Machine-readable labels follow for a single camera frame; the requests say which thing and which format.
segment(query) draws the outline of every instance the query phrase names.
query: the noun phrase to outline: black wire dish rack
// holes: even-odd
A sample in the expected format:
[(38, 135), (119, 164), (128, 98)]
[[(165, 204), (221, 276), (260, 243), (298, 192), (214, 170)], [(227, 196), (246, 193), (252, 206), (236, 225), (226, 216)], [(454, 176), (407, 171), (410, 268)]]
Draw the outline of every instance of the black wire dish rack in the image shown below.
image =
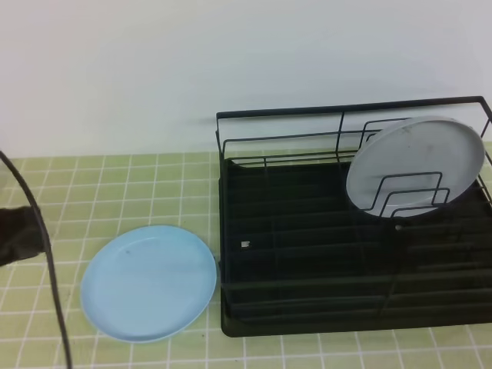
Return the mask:
[[(492, 199), (480, 176), (449, 203), (442, 172), (383, 177), (372, 207), (391, 178), (436, 178), (435, 187), (403, 191), (430, 192), (431, 203), (418, 208), (436, 208), (409, 218), (400, 211), (415, 208), (389, 218), (369, 215), (345, 191), (349, 161), (380, 131), (375, 127), (422, 115), (422, 109), (450, 108), (452, 114), (468, 105), (484, 117), (483, 137), (492, 111), (482, 97), (217, 113), (223, 332), (240, 337), (491, 322)], [(347, 117), (374, 114), (393, 118), (346, 129)], [(225, 119), (291, 116), (330, 117), (328, 128), (333, 117), (337, 123), (319, 133), (221, 140)], [(226, 153), (233, 143), (316, 137), (331, 139), (332, 149)], [(358, 146), (343, 145), (346, 137)], [(384, 194), (381, 214), (401, 192)]]

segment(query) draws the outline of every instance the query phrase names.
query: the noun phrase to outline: cable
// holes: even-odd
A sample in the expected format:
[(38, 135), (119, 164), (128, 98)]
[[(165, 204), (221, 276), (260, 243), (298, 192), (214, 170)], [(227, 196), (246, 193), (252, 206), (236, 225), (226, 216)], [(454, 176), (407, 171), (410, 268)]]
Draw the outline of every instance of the cable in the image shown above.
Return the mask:
[(65, 351), (65, 360), (67, 363), (67, 369), (72, 369), (71, 362), (71, 352), (70, 352), (70, 342), (68, 341), (67, 327), (65, 326), (65, 320), (63, 318), (62, 304), (60, 303), (60, 295), (58, 294), (58, 282), (56, 281), (55, 273), (55, 263), (53, 260), (52, 245), (49, 241), (48, 230), (46, 229), (46, 224), (41, 216), (41, 211), (39, 206), (32, 195), (31, 190), (27, 183), (25, 183), (24, 178), (18, 172), (17, 168), (12, 164), (12, 162), (5, 156), (5, 154), (0, 151), (0, 159), (4, 162), (10, 172), (14, 175), (14, 178), (20, 184), (25, 196), (27, 197), (29, 204), (32, 207), (36, 222), (38, 223), (39, 230), (41, 231), (43, 248), (45, 249), (46, 262), (48, 263), (49, 279), (52, 285), (52, 295), (53, 301), (55, 302), (56, 317), (58, 319), (58, 325), (60, 327), (61, 340), (63, 342), (63, 349)]

